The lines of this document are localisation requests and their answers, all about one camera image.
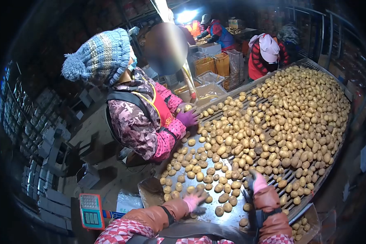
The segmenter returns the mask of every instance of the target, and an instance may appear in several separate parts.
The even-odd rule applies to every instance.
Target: hand
[[[208,197],[208,193],[206,193],[204,190],[198,190],[195,188],[194,192],[186,195],[183,198],[183,201],[185,201],[188,205],[188,211],[192,213],[201,203]]]
[[[261,189],[267,187],[267,182],[264,176],[254,169],[249,169],[249,176],[246,177],[248,180],[248,187],[254,191],[254,195]]]
[[[194,113],[194,111],[195,111],[194,109],[188,112],[183,112],[183,110],[180,110],[180,112],[176,115],[176,119],[180,120],[180,122],[186,127],[198,124],[197,120],[200,114]]]

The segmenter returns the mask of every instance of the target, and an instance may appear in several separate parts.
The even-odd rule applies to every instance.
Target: brown sleeve
[[[171,213],[175,220],[188,215],[188,205],[182,199],[173,199],[165,202],[162,206]],[[155,234],[169,226],[168,216],[160,206],[133,209],[125,214],[122,219],[134,220],[149,226]]]
[[[280,200],[275,188],[273,186],[268,186],[259,190],[254,195],[254,205],[257,209],[261,209],[266,213],[279,208]],[[287,216],[284,213],[277,213],[268,217],[266,221],[264,221],[263,227],[259,232],[259,241],[280,234],[292,237],[292,228],[289,226]]]

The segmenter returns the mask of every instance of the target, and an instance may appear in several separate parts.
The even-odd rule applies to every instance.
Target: face mask
[[[134,55],[134,52],[130,53],[130,57],[132,58],[133,62],[131,65],[128,65],[127,68],[130,70],[130,72],[137,67],[137,57]]]

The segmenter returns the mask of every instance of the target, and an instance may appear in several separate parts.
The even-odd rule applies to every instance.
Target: blue knit hat
[[[61,74],[69,81],[82,79],[113,85],[126,70],[130,42],[122,28],[94,35],[72,54],[65,55]]]

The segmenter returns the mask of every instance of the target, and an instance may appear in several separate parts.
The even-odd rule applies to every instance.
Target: gray cap
[[[204,14],[204,15],[202,15],[202,21],[200,22],[200,24],[201,25],[206,24],[210,20],[211,20],[211,15],[210,14]]]

